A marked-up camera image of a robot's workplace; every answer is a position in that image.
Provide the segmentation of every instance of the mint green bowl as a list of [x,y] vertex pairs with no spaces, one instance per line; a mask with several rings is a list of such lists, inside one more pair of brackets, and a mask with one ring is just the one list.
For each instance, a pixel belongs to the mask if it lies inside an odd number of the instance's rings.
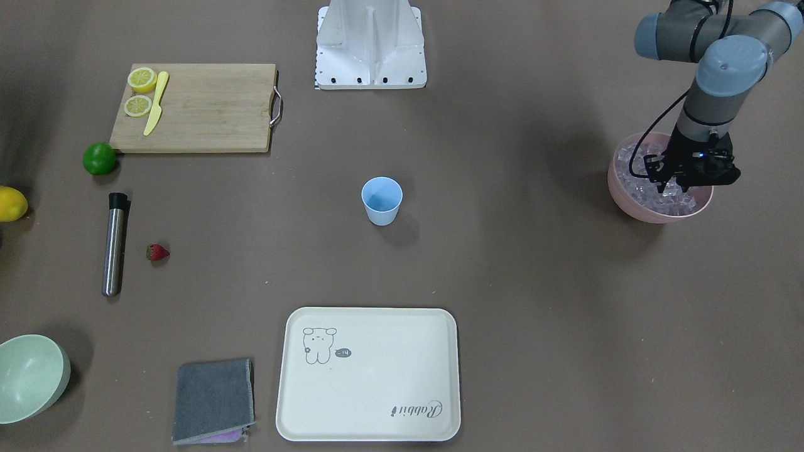
[[0,344],[0,424],[41,413],[69,380],[67,353],[51,339],[24,335]]

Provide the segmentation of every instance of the white tray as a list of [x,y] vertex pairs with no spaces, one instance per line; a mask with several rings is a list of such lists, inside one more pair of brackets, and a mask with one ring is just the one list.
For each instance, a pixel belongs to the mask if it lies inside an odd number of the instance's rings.
[[446,441],[461,427],[442,309],[303,307],[288,318],[277,430],[290,441]]

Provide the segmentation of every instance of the ice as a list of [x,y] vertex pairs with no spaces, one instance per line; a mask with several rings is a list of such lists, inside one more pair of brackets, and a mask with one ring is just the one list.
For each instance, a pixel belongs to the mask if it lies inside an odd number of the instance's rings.
[[[621,148],[617,152],[615,170],[617,178],[622,183],[631,198],[654,212],[670,216],[685,216],[695,212],[696,202],[689,192],[683,193],[681,187],[672,179],[667,183],[663,193],[659,193],[656,185],[648,179],[635,178],[628,171],[628,161],[637,143],[631,143]],[[634,172],[640,175],[645,174],[645,163],[642,157],[645,154],[661,154],[664,146],[651,144],[641,145],[634,158]]]

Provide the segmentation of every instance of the blue cup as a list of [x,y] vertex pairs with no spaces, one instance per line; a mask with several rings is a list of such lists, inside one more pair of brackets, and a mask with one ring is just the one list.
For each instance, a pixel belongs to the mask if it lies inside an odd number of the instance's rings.
[[402,187],[394,179],[377,177],[366,182],[361,191],[368,219],[386,226],[396,218],[402,203]]

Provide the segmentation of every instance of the bowl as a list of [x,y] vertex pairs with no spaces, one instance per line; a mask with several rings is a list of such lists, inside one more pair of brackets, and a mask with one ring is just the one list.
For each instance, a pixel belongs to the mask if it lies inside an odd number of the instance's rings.
[[[609,164],[609,193],[611,193],[612,199],[614,199],[614,203],[622,209],[623,212],[627,213],[628,215],[632,216],[633,218],[644,221],[646,223],[654,223],[654,224],[666,224],[666,223],[674,223],[676,221],[684,220],[691,216],[696,216],[699,213],[703,212],[704,209],[709,205],[709,202],[712,201],[712,187],[690,187],[687,191],[692,197],[695,198],[695,210],[689,215],[666,215],[663,213],[655,212],[642,204],[640,204],[636,199],[632,198],[629,195],[628,191],[622,186],[622,182],[617,177],[617,153],[620,149],[629,144],[636,143],[639,141],[639,138],[642,134],[634,134],[630,137],[623,140],[617,148],[614,150],[614,156],[611,159],[611,163]],[[652,144],[662,145],[667,147],[667,143],[670,141],[670,135],[662,134],[659,132],[651,132],[650,134],[645,137],[645,140],[642,142],[644,146],[650,146]]]
[[0,344],[0,424],[35,416],[61,397],[70,360],[59,344],[23,335]]

